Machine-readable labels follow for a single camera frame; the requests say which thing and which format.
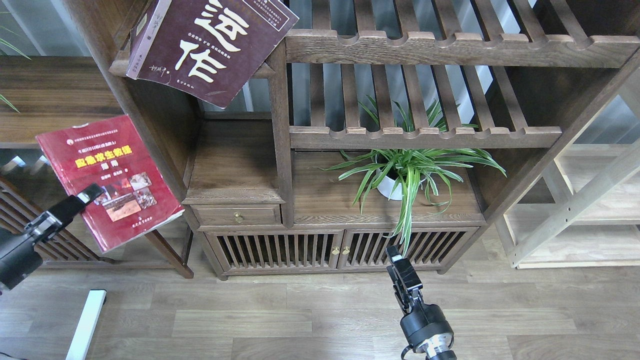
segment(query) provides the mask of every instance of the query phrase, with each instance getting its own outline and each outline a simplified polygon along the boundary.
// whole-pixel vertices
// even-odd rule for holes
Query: wooden floor
[[[107,301],[88,359],[398,359],[386,273],[216,280],[171,270],[37,270],[0,297],[0,352],[63,359],[89,289]],[[421,272],[461,360],[640,359],[640,267],[515,270],[495,231],[445,275]],[[410,359],[424,357],[410,356]]]

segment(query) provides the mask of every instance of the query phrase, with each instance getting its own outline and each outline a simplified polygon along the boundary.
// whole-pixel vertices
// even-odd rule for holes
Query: white flower pot
[[[385,176],[377,189],[382,195],[390,200],[402,200],[402,184],[398,184],[397,188],[391,192],[394,188],[394,183],[396,183],[396,180],[393,180],[389,176]]]

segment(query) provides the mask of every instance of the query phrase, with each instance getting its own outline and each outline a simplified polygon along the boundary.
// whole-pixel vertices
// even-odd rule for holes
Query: robotic arm
[[[91,184],[77,196],[71,195],[44,211],[28,223],[20,235],[0,228],[0,295],[42,265],[42,258],[33,247],[40,241],[49,241],[71,224],[74,217],[103,192],[101,187]]]
[[[427,360],[457,360],[456,354],[450,350],[453,346],[453,330],[440,306],[423,302],[420,278],[409,260],[403,258],[395,246],[387,247],[387,256],[391,261],[387,272],[404,313],[400,327],[409,343],[402,351],[401,359],[409,350],[413,350],[415,353],[426,353]]]

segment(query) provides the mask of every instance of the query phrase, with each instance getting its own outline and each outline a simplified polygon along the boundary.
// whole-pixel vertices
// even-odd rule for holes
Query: slatted cabinet door
[[[477,227],[414,229],[407,259],[418,269],[439,270],[477,230]],[[338,259],[339,270],[383,270],[389,265],[385,249],[396,245],[399,237],[390,231],[346,230]]]
[[[335,270],[342,230],[205,233],[225,275]]]

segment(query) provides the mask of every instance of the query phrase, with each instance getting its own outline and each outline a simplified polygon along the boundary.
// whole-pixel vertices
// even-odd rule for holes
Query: book cover
[[[297,21],[279,0],[155,0],[132,31],[127,76],[226,108]]]
[[[182,214],[128,115],[36,136],[68,195],[105,191],[82,217],[102,252]]]

